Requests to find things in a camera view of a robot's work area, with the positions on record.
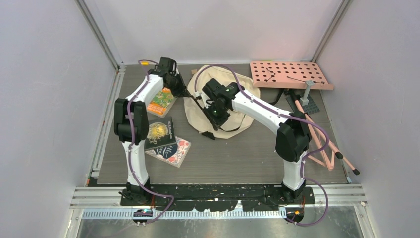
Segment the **cream canvas backpack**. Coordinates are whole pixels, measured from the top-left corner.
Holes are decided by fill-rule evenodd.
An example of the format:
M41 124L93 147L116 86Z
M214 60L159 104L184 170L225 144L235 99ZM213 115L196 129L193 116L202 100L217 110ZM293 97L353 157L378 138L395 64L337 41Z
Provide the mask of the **cream canvas backpack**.
M253 80L220 66L201 67L187 85L193 98L184 99L187 122L201 135L211 139L229 139L248 129L254 119L245 113L233 109L231 100L243 90L257 98L260 89L253 85Z

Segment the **orange green paperback book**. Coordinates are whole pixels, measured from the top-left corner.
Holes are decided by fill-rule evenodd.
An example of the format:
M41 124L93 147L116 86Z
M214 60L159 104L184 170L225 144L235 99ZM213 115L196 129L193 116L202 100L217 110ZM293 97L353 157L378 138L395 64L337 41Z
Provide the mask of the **orange green paperback book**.
M176 99L177 98L173 96L168 88L163 88L153 97L151 102L148 104L147 112L163 118L167 115Z

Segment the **black moon cover book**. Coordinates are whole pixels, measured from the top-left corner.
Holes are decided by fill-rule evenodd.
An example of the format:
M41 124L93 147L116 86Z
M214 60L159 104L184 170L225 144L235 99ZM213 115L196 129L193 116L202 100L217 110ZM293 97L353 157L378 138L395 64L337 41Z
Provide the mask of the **black moon cover book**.
M145 150L152 150L176 143L172 117L149 121L149 132L145 140Z

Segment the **patterned book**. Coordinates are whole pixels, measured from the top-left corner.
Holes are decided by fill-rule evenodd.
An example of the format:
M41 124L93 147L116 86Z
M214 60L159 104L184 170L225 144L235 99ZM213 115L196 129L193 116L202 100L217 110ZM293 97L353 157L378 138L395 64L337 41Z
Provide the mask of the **patterned book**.
M192 143L178 136L175 138L176 144L146 150L145 153L179 168L190 150Z

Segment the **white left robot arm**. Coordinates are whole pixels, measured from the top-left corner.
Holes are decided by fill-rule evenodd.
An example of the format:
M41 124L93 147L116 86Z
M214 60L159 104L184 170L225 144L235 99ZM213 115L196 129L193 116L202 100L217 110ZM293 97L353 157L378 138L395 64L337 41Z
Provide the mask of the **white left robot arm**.
M147 106L163 88L168 88L176 97L186 92L177 63L169 57L161 57L146 71L144 80L133 93L114 103L114 133L122 143L128 167L127 183L121 195L140 205L147 205L156 195L150 190L144 149L149 133Z

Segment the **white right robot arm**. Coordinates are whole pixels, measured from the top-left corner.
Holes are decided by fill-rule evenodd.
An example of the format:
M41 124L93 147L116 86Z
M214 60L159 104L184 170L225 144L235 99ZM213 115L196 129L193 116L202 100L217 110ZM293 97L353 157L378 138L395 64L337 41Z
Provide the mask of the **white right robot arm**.
M200 95L205 103L202 111L214 130L221 129L230 112L236 111L257 120L275 134L275 150L284 165L280 192L288 203L300 200L306 186L302 159L312 139L304 114L281 110L235 82L224 86L214 78L204 85Z

